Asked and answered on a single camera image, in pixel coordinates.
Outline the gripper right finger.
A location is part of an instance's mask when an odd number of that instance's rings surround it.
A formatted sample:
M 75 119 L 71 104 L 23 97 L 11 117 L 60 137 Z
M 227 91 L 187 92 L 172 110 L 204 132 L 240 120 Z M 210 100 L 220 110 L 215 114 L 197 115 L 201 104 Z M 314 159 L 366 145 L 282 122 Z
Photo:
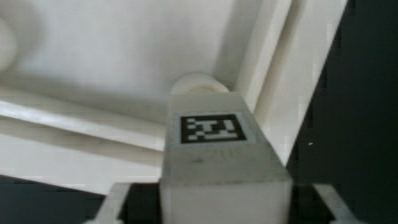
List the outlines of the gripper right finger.
M 313 185 L 322 201 L 334 215 L 334 220 L 329 224 L 355 224 L 355 215 L 350 211 L 348 205 L 338 194 L 332 185 L 314 184 Z

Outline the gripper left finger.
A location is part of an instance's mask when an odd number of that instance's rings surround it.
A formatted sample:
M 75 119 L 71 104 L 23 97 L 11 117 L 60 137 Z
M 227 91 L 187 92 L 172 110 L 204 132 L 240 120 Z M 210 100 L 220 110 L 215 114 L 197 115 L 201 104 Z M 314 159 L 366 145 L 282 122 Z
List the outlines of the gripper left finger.
M 96 217 L 82 224 L 124 224 L 119 218 L 128 197 L 130 183 L 115 183 L 99 207 Z

